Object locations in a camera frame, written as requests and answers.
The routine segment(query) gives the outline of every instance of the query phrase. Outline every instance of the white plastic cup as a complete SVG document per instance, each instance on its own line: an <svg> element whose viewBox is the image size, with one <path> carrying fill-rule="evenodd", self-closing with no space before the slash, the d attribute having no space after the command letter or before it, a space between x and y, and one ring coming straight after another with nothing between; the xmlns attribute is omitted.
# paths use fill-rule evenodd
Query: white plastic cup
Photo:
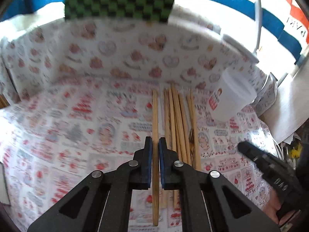
<svg viewBox="0 0 309 232"><path fill-rule="evenodd" d="M226 69L207 102L212 118L228 121L256 98L253 86L239 71Z"/></svg>

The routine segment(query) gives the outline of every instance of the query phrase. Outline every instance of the blue tape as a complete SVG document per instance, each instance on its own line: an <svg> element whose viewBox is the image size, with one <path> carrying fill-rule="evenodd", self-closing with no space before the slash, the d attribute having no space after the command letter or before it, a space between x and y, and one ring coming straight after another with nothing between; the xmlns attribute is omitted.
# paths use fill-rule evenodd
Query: blue tape
<svg viewBox="0 0 309 232"><path fill-rule="evenodd" d="M16 15L32 14L45 5L52 2L64 2L65 0L13 0L1 21L10 19ZM226 5L240 13L255 19L254 3L249 0L211 0ZM262 26L273 34L296 59L300 57L302 47L298 40L284 31L284 24L272 13L263 9Z"/></svg>
<svg viewBox="0 0 309 232"><path fill-rule="evenodd" d="M49 3L64 3L64 1L65 0L13 0L0 21L10 19L17 15L32 14Z"/></svg>
<svg viewBox="0 0 309 232"><path fill-rule="evenodd" d="M162 188L165 188L164 160L163 160L163 148L162 148L162 141L161 141L161 139L159 139L159 160L160 160L161 185L162 185Z"/></svg>
<svg viewBox="0 0 309 232"><path fill-rule="evenodd" d="M232 9L239 11L240 13L248 16L252 20L255 19L254 3L249 0L211 0L223 5L226 5ZM273 34L278 42L281 43L296 59L300 57L302 46L299 41L284 31L284 24L272 13L263 9L262 26Z"/></svg>
<svg viewBox="0 0 309 232"><path fill-rule="evenodd" d="M150 139L149 154L148 154L148 188L151 185L151 168L152 168L152 139Z"/></svg>

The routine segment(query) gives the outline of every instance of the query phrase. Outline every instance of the wooden stick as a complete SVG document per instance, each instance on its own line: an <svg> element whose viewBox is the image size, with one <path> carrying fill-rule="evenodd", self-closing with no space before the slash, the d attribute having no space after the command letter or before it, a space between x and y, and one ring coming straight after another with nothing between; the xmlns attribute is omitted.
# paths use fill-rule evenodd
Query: wooden stick
<svg viewBox="0 0 309 232"><path fill-rule="evenodd" d="M176 145L175 115L174 115L174 103L171 88L168 89L168 97L170 102L172 150L176 152L177 145Z"/></svg>
<svg viewBox="0 0 309 232"><path fill-rule="evenodd" d="M152 98L152 224L159 224L159 150L158 150L158 95L153 90Z"/></svg>
<svg viewBox="0 0 309 232"><path fill-rule="evenodd" d="M192 123L192 104L191 104L190 94L187 94L187 103L188 103L188 108L189 108L189 113L190 113L190 120L191 120L191 123Z"/></svg>
<svg viewBox="0 0 309 232"><path fill-rule="evenodd" d="M171 144L170 144L170 137L171 137L171 132L170 132L170 117L169 117L169 99L168 99L168 92L166 89L164 89L164 120L165 120L165 125L164 125L164 129L165 129L165 139L166 139L166 144L167 144L167 148L171 148Z"/></svg>
<svg viewBox="0 0 309 232"><path fill-rule="evenodd" d="M179 140L180 140L182 160L183 162L188 163L178 93L174 85L172 85L172 95L173 95L173 102L174 102L174 108L175 108L175 113L176 113L176 123L178 126L178 134L179 134Z"/></svg>
<svg viewBox="0 0 309 232"><path fill-rule="evenodd" d="M176 130L176 147L177 147L178 159L180 161L182 161L181 148L180 148L180 140L179 140L179 132L178 132L178 126L177 125L175 126L175 130ZM177 208L178 196L179 196L179 191L178 190L174 190L174 209Z"/></svg>
<svg viewBox="0 0 309 232"><path fill-rule="evenodd" d="M200 148L197 136L198 131L197 131L197 120L195 114L194 96L191 90L190 90L190 97L191 97L191 108L192 108L192 128L194 133L194 168L195 170L202 171L200 164Z"/></svg>
<svg viewBox="0 0 309 232"><path fill-rule="evenodd" d="M176 125L175 127L176 129L176 147L177 147L177 154L178 154L178 159L180 161L183 161L183 156L182 156L182 153L181 153L181 148L180 148L180 139L179 139L179 127L178 125Z"/></svg>
<svg viewBox="0 0 309 232"><path fill-rule="evenodd" d="M184 142L186 145L187 161L188 161L188 164L191 165L187 115L186 115L186 109L184 108L183 96L181 94L179 94L179 104L180 104L180 111L181 111L182 124L183 124Z"/></svg>
<svg viewBox="0 0 309 232"><path fill-rule="evenodd" d="M164 89L164 121L165 121L165 126L164 126L164 131L165 131L165 139L166 139L166 144L167 147L170 149L171 144L170 144L170 121L169 121L169 99L168 99L168 91L167 89ZM168 192L167 190L162 190L162 200L161 200L161 207L162 208L167 208L167 199L168 199Z"/></svg>

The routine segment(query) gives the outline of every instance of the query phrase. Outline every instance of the cup logo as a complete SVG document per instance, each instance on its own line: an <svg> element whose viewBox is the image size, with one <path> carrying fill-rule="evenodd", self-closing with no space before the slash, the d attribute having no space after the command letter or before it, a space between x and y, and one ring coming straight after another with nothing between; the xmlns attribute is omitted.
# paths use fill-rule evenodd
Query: cup logo
<svg viewBox="0 0 309 232"><path fill-rule="evenodd" d="M217 92L214 92L211 97L209 98L209 105L212 110L215 110L219 104L219 98L222 94L222 88L219 88Z"/></svg>

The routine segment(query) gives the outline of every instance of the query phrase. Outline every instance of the bundle of wooden sticks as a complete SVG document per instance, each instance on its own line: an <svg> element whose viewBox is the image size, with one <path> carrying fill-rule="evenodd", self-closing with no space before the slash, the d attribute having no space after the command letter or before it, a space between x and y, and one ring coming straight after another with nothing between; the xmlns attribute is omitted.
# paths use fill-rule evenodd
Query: bundle of wooden sticks
<svg viewBox="0 0 309 232"><path fill-rule="evenodd" d="M164 119L165 138L167 147L178 153L180 161L187 163L201 171L199 142L197 136L197 120L195 115L194 96L192 91L186 96L191 130L189 131L187 115L183 95L178 93L174 85L164 89ZM158 102L157 92L153 93L153 119L152 119L152 139L153 139L153 159L152 159L152 211L153 225L159 222L159 153L158 153ZM174 208L177 207L179 192L174 190ZM167 192L162 194L162 208L167 205Z"/></svg>

